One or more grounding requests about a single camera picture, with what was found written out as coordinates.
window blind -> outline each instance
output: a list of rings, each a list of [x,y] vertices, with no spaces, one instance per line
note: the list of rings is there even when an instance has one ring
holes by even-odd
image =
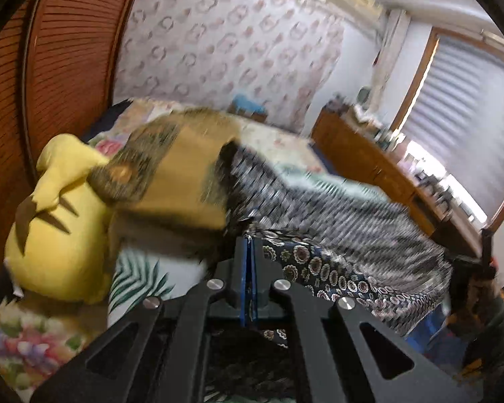
[[[504,62],[440,36],[402,132],[440,161],[488,216],[504,201]]]

window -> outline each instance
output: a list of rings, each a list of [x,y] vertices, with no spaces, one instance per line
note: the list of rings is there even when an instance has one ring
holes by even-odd
[[[411,154],[416,160],[419,160],[419,165],[428,176],[436,176],[442,178],[441,185],[447,189],[450,188],[452,195],[461,200],[472,211],[473,216],[469,221],[481,229],[485,226],[488,220],[487,214],[481,209],[479,204],[472,198],[466,189],[456,180],[454,176],[447,173],[446,168],[435,157],[425,151],[417,142],[410,141],[407,146],[407,153]]]
[[[393,126],[445,168],[479,221],[496,224],[504,211],[504,56],[484,45],[433,29]]]

plush toy ear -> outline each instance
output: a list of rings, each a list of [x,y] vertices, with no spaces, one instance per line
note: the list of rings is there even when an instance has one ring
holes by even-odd
[[[108,161],[73,135],[53,137],[41,152],[36,165],[38,171],[44,171],[33,193],[37,211],[56,207],[63,188],[85,179],[93,167],[106,165]]]
[[[59,198],[59,204],[61,204],[66,210],[73,213],[73,215],[78,216],[76,210],[64,197]],[[63,223],[54,215],[51,215],[48,212],[37,213],[36,204],[33,202],[32,196],[29,195],[21,204],[19,204],[15,213],[15,235],[17,244],[19,245],[19,250],[22,254],[24,254],[26,241],[28,240],[28,234],[30,233],[30,223],[34,218],[39,218],[40,220],[49,223],[51,226],[56,227],[58,230],[70,234],[68,228],[64,226]]]

wooden dresser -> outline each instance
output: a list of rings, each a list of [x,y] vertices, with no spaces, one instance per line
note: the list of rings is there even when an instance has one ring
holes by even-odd
[[[357,126],[325,109],[312,131],[312,139],[336,172],[347,179],[379,186],[393,201],[409,208],[423,232],[453,253],[480,257],[479,232],[461,209],[445,213],[417,180],[405,175],[389,153],[364,136]]]

patterned wallpaper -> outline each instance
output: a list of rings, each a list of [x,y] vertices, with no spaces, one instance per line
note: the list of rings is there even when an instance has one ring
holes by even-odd
[[[226,109],[238,93],[300,131],[340,57],[343,17],[314,0],[136,0],[114,100],[151,96]]]

